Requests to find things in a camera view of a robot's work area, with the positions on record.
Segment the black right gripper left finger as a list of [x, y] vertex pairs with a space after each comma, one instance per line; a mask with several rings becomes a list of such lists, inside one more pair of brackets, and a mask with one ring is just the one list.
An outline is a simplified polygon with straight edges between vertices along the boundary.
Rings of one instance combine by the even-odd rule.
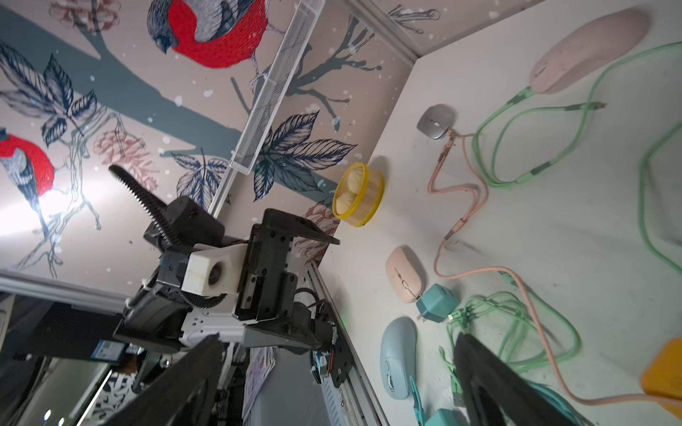
[[216, 335], [205, 337], [105, 424], [207, 425], [215, 404], [223, 351]]

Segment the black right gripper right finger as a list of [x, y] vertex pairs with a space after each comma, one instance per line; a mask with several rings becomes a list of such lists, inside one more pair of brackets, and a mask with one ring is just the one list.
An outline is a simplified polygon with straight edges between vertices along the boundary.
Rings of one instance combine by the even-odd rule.
[[454, 362], [470, 424], [572, 424], [472, 335], [456, 339]]

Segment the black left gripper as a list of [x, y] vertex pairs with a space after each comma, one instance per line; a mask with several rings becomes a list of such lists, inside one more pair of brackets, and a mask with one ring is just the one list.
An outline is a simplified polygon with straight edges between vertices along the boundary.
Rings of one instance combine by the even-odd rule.
[[251, 229], [234, 317], [271, 321], [291, 315], [298, 277], [289, 271], [289, 254], [297, 238], [339, 245], [311, 220], [278, 209], [266, 209]]

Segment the teal USB charger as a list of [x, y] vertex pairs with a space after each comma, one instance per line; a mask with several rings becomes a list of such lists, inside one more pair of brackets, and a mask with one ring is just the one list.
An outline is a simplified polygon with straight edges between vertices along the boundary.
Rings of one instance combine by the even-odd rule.
[[450, 289], [433, 284], [417, 300], [416, 307], [419, 311], [417, 318], [420, 321], [442, 323], [459, 305], [460, 299]]
[[456, 410], [439, 409], [428, 418], [425, 426], [467, 426], [465, 416]]

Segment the light blue wireless mouse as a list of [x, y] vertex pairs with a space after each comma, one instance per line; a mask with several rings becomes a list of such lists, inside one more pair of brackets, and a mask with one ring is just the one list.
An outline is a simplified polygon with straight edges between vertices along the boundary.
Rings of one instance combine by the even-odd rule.
[[416, 377], [417, 329], [409, 317], [394, 319], [385, 329], [380, 347], [380, 371], [387, 394], [397, 400], [411, 395], [410, 378]]

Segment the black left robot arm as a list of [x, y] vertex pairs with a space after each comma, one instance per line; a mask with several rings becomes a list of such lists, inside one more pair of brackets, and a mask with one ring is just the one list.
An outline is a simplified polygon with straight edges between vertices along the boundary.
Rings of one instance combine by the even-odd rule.
[[127, 301], [117, 327], [72, 321], [72, 330], [99, 338], [91, 349], [94, 360], [120, 360], [126, 344], [178, 353], [206, 337], [296, 354], [335, 350], [334, 318], [323, 312], [322, 302], [298, 301], [303, 288], [289, 266], [296, 239], [335, 244], [334, 237], [308, 219], [268, 209], [247, 240], [231, 239], [190, 198], [162, 202], [124, 168], [112, 165], [109, 171], [149, 214], [145, 237], [161, 257], [149, 281]]

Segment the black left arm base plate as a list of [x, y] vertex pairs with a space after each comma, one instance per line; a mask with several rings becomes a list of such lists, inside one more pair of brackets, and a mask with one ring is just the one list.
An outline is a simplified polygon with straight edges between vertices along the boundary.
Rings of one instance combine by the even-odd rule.
[[330, 379], [333, 386], [339, 389], [355, 367], [342, 324], [330, 307], [323, 305], [312, 320], [312, 326], [321, 345], [309, 353], [311, 373], [317, 383], [322, 384], [324, 379]]

